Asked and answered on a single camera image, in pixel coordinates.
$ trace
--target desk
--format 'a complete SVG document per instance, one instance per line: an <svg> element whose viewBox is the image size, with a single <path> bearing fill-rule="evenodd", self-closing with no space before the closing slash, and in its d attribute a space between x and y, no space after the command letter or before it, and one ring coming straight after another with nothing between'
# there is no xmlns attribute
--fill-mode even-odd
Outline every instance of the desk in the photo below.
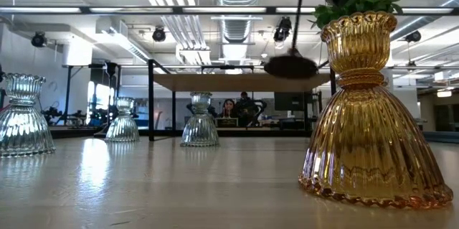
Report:
<svg viewBox="0 0 459 229"><path fill-rule="evenodd" d="M1 229L457 229L459 197L442 210L348 205L298 186L304 138L180 139L107 144L58 139L56 153L0 159ZM459 193L459 145L431 144Z"/></svg>

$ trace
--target woman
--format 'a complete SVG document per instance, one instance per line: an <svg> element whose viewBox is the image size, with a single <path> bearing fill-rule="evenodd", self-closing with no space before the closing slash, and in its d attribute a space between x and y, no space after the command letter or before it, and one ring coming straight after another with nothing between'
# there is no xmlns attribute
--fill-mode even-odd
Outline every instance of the woman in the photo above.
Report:
<svg viewBox="0 0 459 229"><path fill-rule="evenodd" d="M237 118L237 113L234 111L235 102L232 99L226 99L223 102L223 112L218 116L219 118Z"/></svg>

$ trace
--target fluorescent light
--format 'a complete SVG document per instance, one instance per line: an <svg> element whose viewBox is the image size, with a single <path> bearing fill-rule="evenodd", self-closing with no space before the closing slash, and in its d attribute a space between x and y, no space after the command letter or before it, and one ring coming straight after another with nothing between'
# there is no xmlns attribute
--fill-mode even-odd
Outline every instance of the fluorescent light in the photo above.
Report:
<svg viewBox="0 0 459 229"><path fill-rule="evenodd" d="M437 97L438 98L443 98L443 97L450 97L452 95L450 90L439 90L437 92Z"/></svg>
<svg viewBox="0 0 459 229"><path fill-rule="evenodd" d="M81 13L77 7L0 7L0 13Z"/></svg>
<svg viewBox="0 0 459 229"><path fill-rule="evenodd" d="M90 11L99 13L172 13L170 7L90 7Z"/></svg>
<svg viewBox="0 0 459 229"><path fill-rule="evenodd" d="M184 13L265 13L266 7L184 7Z"/></svg>
<svg viewBox="0 0 459 229"><path fill-rule="evenodd" d="M417 8L402 8L404 14L449 14L453 8L431 8L431 7L417 7Z"/></svg>
<svg viewBox="0 0 459 229"><path fill-rule="evenodd" d="M146 65L121 65L121 68L148 68Z"/></svg>
<svg viewBox="0 0 459 229"><path fill-rule="evenodd" d="M199 65L163 65L165 68L201 68Z"/></svg>
<svg viewBox="0 0 459 229"><path fill-rule="evenodd" d="M210 17L211 20L240 20L240 21L250 21L250 20L255 20L255 21L261 21L263 20L263 17L226 17L226 16L221 16L221 17Z"/></svg>
<svg viewBox="0 0 459 229"><path fill-rule="evenodd" d="M312 13L316 9L313 7L301 7L301 13ZM275 9L276 13L282 13L282 14L287 14L287 13L296 13L296 7L278 7Z"/></svg>

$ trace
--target security camera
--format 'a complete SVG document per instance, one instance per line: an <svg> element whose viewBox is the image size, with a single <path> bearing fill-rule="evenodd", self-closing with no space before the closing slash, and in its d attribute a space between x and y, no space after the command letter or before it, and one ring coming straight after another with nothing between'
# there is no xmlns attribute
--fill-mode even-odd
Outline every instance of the security camera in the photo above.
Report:
<svg viewBox="0 0 459 229"><path fill-rule="evenodd" d="M409 35L407 35L405 38L404 38L405 41L407 42L419 42L421 40L421 33L416 31L416 32L413 32Z"/></svg>
<svg viewBox="0 0 459 229"><path fill-rule="evenodd" d="M290 17L282 17L278 25L278 28L275 30L274 41L275 42L285 41L288 35L290 35L291 29L292 29L292 22L290 20Z"/></svg>
<svg viewBox="0 0 459 229"><path fill-rule="evenodd" d="M48 39L44 36L44 32L35 32L31 43L34 47L46 47Z"/></svg>
<svg viewBox="0 0 459 229"><path fill-rule="evenodd" d="M164 32L164 27L156 27L153 32L153 41L163 42L166 39L166 33Z"/></svg>

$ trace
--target white wall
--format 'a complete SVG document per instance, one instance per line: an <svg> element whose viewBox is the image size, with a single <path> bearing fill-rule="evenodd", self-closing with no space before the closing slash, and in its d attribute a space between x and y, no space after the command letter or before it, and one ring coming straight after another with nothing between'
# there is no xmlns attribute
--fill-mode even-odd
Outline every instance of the white wall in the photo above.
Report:
<svg viewBox="0 0 459 229"><path fill-rule="evenodd" d="M6 73L24 73L45 77L40 101L43 109L59 105L58 110L64 111L65 92L67 87L67 69L62 67L62 54L50 48L33 47L29 39L25 39L0 25L0 63ZM86 110L87 83L89 70L81 70L72 79L70 91L69 113Z"/></svg>

